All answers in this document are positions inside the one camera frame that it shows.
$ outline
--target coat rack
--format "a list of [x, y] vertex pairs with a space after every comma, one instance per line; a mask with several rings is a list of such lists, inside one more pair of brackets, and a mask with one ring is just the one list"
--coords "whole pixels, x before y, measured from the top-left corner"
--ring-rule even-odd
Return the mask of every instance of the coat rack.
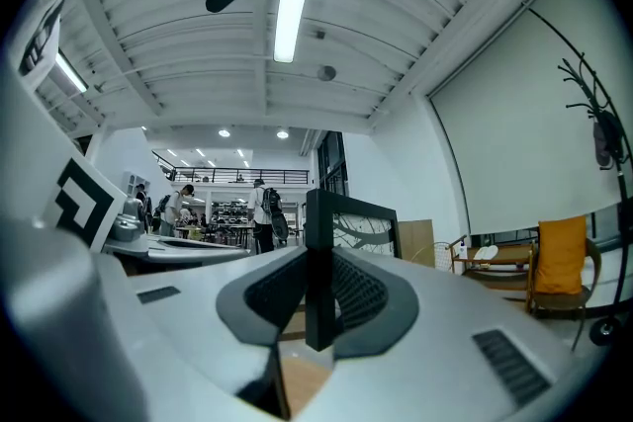
[[[592, 327], [589, 334], [591, 341], [599, 346], [611, 343], [621, 328], [620, 321], [615, 318], [615, 311], [620, 302], [622, 295], [622, 287], [626, 276], [626, 263], [628, 256], [628, 245], [631, 234], [632, 216], [631, 204], [628, 202], [626, 193], [626, 183], [624, 180], [624, 172], [622, 166], [633, 161], [631, 154], [631, 145], [622, 126], [622, 121], [617, 114], [617, 110], [611, 101], [608, 93], [602, 86], [597, 73], [591, 68], [585, 59], [585, 54], [579, 52], [574, 45], [561, 32], [556, 29], [550, 22], [539, 15], [532, 8], [523, 4], [527, 10], [547, 25], [563, 42], [574, 52], [579, 59], [578, 70], [563, 58], [563, 65], [558, 68], [565, 72], [568, 76], [563, 81], [574, 81], [581, 87], [583, 93], [587, 97], [588, 104], [568, 104], [566, 108], [587, 108], [588, 117], [593, 120], [593, 137], [596, 143], [596, 161], [600, 166], [600, 170], [608, 171], [615, 168], [617, 173], [618, 187], [620, 190], [621, 205], [618, 207], [618, 229], [622, 242], [622, 261], [620, 263], [620, 273], [617, 280], [617, 288], [615, 290], [615, 298], [613, 305], [609, 310], [609, 314], [597, 321]], [[585, 81], [584, 71], [586, 69], [593, 80], [592, 87]], [[596, 97], [599, 91], [604, 97], [604, 105], [602, 105]]]

